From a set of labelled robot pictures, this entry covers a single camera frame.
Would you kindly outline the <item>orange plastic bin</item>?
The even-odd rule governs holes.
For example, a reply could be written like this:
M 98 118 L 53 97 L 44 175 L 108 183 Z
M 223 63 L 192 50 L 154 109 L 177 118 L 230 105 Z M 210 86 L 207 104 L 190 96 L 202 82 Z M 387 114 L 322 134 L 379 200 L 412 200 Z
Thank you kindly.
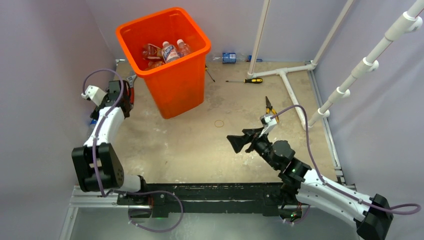
M 126 59 L 144 82 L 164 119 L 185 113 L 204 101 L 205 61 L 211 41 L 195 20 L 181 7 L 171 7 L 127 23 L 115 30 Z M 170 63 L 148 69 L 142 56 L 147 44 L 175 44 L 182 39 L 192 53 Z

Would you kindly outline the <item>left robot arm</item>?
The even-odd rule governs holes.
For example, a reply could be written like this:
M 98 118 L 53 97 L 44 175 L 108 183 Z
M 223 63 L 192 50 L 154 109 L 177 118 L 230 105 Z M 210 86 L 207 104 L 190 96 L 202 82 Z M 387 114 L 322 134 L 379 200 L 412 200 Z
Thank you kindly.
M 89 85 L 81 97 L 96 105 L 91 115 L 96 120 L 94 129 L 83 146 L 71 152 L 81 190 L 129 192 L 130 199 L 136 204 L 146 203 L 149 191 L 144 178 L 126 174 L 112 146 L 121 124 L 130 116 L 132 96 L 128 82 L 110 81 L 107 90 Z

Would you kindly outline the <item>small label clear bottle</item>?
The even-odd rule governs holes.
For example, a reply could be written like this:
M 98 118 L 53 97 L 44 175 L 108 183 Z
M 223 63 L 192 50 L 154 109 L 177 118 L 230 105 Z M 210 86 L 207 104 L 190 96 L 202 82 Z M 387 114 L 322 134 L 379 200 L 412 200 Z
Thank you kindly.
M 166 64 L 181 58 L 176 47 L 170 44 L 168 41 L 164 41 L 162 43 L 161 54 Z

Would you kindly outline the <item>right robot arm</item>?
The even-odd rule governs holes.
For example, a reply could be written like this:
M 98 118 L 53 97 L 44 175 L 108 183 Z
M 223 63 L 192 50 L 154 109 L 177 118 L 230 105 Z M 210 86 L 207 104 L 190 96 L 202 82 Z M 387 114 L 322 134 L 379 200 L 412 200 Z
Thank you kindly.
M 364 240 L 384 240 L 393 221 L 388 213 L 388 200 L 369 196 L 321 176 L 308 164 L 295 157 L 286 140 L 271 142 L 260 128 L 243 129 L 243 135 L 227 135 L 235 153 L 245 145 L 246 152 L 256 152 L 282 180 L 280 196 L 288 204 L 295 201 L 316 207 L 349 224 Z

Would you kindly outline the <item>wide clear plastic bottle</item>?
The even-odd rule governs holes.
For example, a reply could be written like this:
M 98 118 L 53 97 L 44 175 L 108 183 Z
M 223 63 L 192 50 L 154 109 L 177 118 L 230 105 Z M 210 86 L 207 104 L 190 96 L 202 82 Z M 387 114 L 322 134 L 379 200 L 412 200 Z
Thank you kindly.
M 179 55 L 181 57 L 185 57 L 193 52 L 191 47 L 186 42 L 184 42 L 184 40 L 178 39 L 176 43 L 177 43 Z

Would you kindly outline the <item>crushed orange label bottle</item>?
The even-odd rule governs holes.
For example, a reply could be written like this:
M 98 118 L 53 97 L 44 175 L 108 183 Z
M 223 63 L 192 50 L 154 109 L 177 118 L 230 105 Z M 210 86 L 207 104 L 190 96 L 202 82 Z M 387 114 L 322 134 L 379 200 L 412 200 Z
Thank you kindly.
M 165 62 L 163 62 L 163 61 L 149 61 L 148 62 L 148 64 L 147 64 L 147 68 L 145 68 L 144 70 L 145 71 L 149 71 L 149 70 L 152 70 L 152 69 L 155 69 L 155 68 L 158 68 L 158 67 L 160 67 L 160 66 L 163 66 L 163 65 L 165 65 L 166 63 Z

